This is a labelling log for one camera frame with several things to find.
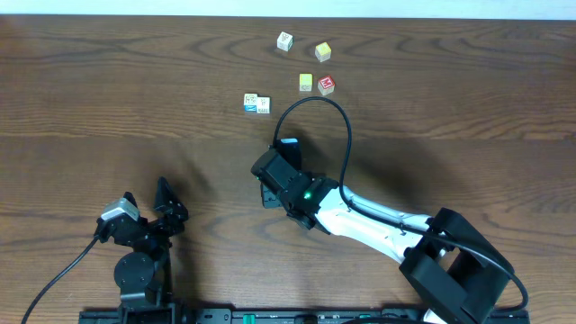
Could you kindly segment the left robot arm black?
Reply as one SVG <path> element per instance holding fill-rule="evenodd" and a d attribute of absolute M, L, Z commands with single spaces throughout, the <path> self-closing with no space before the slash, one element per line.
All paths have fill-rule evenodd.
<path fill-rule="evenodd" d="M 114 268 L 114 281 L 121 290 L 121 306 L 130 310 L 159 309 L 173 300 L 170 238 L 185 230 L 188 210 L 168 181 L 157 180 L 154 211 L 157 219 L 140 215 L 132 193 L 107 204 L 94 235 L 103 243 L 109 239 L 132 251 Z"/>

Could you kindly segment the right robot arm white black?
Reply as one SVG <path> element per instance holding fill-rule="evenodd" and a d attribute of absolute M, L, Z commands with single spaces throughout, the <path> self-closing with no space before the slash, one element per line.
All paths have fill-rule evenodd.
<path fill-rule="evenodd" d="M 483 323 L 513 273 L 511 264 L 461 214 L 396 211 L 324 176 L 295 168 L 271 148 L 252 174 L 307 230 L 359 241 L 390 257 L 428 306 L 432 323 Z"/>

